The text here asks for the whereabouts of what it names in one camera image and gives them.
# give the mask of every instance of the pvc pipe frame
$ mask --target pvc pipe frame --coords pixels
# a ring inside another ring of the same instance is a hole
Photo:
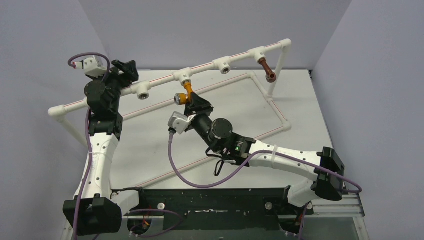
[[[277,81],[280,78],[280,73],[281,73],[281,70],[283,68],[284,61],[287,57],[287,54],[290,51],[291,46],[292,46],[292,41],[290,39],[284,39],[284,40],[281,40],[277,43],[274,43],[274,44],[271,44],[271,45],[268,45],[268,46],[265,46],[265,47],[262,48],[262,49],[264,49],[265,53],[270,52],[270,51],[274,51],[274,50],[278,50],[278,49],[281,50],[281,54],[279,56],[277,66],[276,66],[276,69],[275,69],[275,75],[276,75],[277,80],[270,84],[268,91],[266,91],[265,88],[262,86],[262,84],[259,82],[256,74],[254,72],[250,71],[250,72],[245,73],[243,75],[236,76],[236,77],[224,80],[222,82],[215,83],[213,85],[198,89],[195,92],[197,94],[206,93],[206,92],[227,86],[229,84],[250,78],[250,79],[253,80],[255,85],[258,87],[262,96],[265,98],[265,100],[268,102],[268,104],[274,110],[275,114],[277,115],[277,117],[280,119],[280,121],[282,123],[282,126],[276,128],[274,130],[271,130],[269,132],[266,132],[262,135],[259,135],[259,136],[255,137],[255,139],[262,140],[262,139],[265,139],[265,138],[270,137],[272,135],[275,135],[277,133],[287,131],[292,126],[291,126],[290,122],[287,119],[285,119],[285,117],[283,116],[280,109],[278,109],[277,105],[274,103],[274,101],[272,99],[272,96],[273,96],[273,92],[274,92],[275,86],[277,84]],[[255,53],[255,51],[256,51],[256,48],[251,49],[250,51],[246,51],[246,52],[243,52],[243,53],[239,53],[239,54],[230,56],[229,57],[230,62],[228,64],[233,63],[233,62],[237,62],[237,61],[241,61],[241,60],[244,60],[244,59],[248,59],[248,58],[254,58],[255,54],[251,54],[251,53]],[[160,77],[160,78],[157,78],[157,79],[154,79],[154,80],[150,80],[148,83],[149,83],[151,88],[154,88],[154,87],[164,85],[164,84],[167,84],[167,83],[170,83],[170,82],[173,82],[173,81],[178,81],[179,79],[175,78],[174,76],[179,76],[182,73],[188,74],[189,76],[192,76],[194,74],[199,74],[199,73],[203,73],[203,72],[206,72],[206,71],[209,71],[209,70],[215,70],[215,69],[218,69],[218,68],[216,67],[216,65],[212,61],[212,62],[202,64],[202,65],[199,65],[199,66],[181,69],[179,71],[174,72],[174,74],[170,74],[170,75],[167,75],[167,76],[164,76],[164,77]],[[137,87],[142,86],[143,84],[146,84],[145,82],[146,81],[136,82],[136,83],[132,84],[130,87],[122,89],[121,97],[130,95],[130,94],[136,94]],[[129,114],[124,115],[123,120],[126,121],[128,119],[132,119],[132,118],[144,115],[146,113],[149,113],[149,112],[164,108],[166,106],[169,106],[173,103],[174,103],[174,100],[169,99],[167,101],[163,101],[163,102],[154,104],[152,106],[149,106],[149,107],[140,109],[138,111],[131,112]],[[80,142],[83,146],[87,147],[87,141],[86,141],[86,138],[84,137],[84,135],[82,133],[80,133],[65,117],[66,117],[66,114],[68,114],[70,112],[73,112],[73,111],[76,111],[76,110],[79,110],[79,109],[83,109],[83,108],[88,108],[88,107],[89,106],[87,104],[87,98],[84,98],[83,100],[73,102],[73,103],[70,103],[70,104],[67,104],[67,105],[59,105],[59,106],[51,107],[48,110],[48,114],[52,118],[54,118],[57,122],[59,122],[76,140],[78,140],[78,142]],[[193,163],[190,163],[186,166],[183,166],[183,167],[179,168],[178,170],[180,171],[180,173],[185,173],[185,172],[188,172],[189,170],[194,169],[194,168],[196,168],[200,165],[206,164],[206,163],[212,161],[213,159],[214,159],[214,157],[202,158],[202,159],[197,160]],[[158,176],[158,177],[150,179],[146,182],[143,182],[143,183],[141,183],[137,186],[138,187],[144,187],[144,188],[149,187],[149,186],[152,186],[152,185],[157,184],[159,182],[165,181],[169,178],[172,178],[173,176],[175,176],[175,172],[170,171],[170,172],[167,172],[167,173],[165,173],[161,176]]]

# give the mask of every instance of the black bracket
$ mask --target black bracket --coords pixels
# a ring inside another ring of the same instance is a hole
[[[112,61],[114,67],[101,81],[102,77],[87,76],[93,81],[84,89],[87,103],[94,115],[89,117],[90,136],[96,133],[114,134],[118,140],[121,137],[123,117],[119,114],[121,90],[139,80],[139,74],[134,60],[127,63]]]
[[[74,226],[77,200],[66,200],[63,213]],[[121,208],[106,197],[81,199],[78,214],[78,236],[117,233],[122,224]]]
[[[317,155],[321,157],[319,166],[344,176],[345,165],[334,149],[323,147],[322,152],[318,152]],[[315,169],[314,173],[318,174],[318,178],[310,189],[315,191],[318,197],[330,201],[342,200],[343,193],[341,189],[343,189],[343,180],[325,172],[321,172],[318,169]]]

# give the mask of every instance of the red wire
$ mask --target red wire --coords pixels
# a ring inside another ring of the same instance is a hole
[[[146,224],[146,216],[148,216],[150,214],[150,212],[148,211],[144,216],[143,216],[143,222],[144,224]]]

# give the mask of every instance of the black cable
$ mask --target black cable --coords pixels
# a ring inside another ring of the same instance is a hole
[[[207,149],[206,149],[206,152],[205,152],[205,154],[206,154],[206,156],[208,156],[208,157],[211,157],[211,158],[219,158],[219,159],[223,159],[221,156],[219,156],[219,155],[215,155],[215,154],[209,154],[209,151],[211,150],[211,148],[210,147],[208,147]]]
[[[215,177],[218,177],[219,175],[220,175],[220,173],[221,173],[221,170],[223,169],[223,166],[224,166],[224,160],[223,159],[221,159],[221,160],[219,160],[217,163],[216,163],[216,165],[215,165],[215,171],[213,171],[213,175],[215,176]]]

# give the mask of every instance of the gray wall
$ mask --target gray wall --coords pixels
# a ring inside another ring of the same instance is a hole
[[[104,52],[77,0],[1,1],[0,239],[60,238],[87,151],[47,110],[84,96],[67,60],[86,51]]]
[[[312,69],[351,0],[80,0],[112,59],[178,69],[290,38],[286,68]],[[270,54],[270,66],[278,53]],[[233,67],[258,68],[252,59]]]
[[[312,72],[372,240],[423,239],[424,1],[354,0]]]

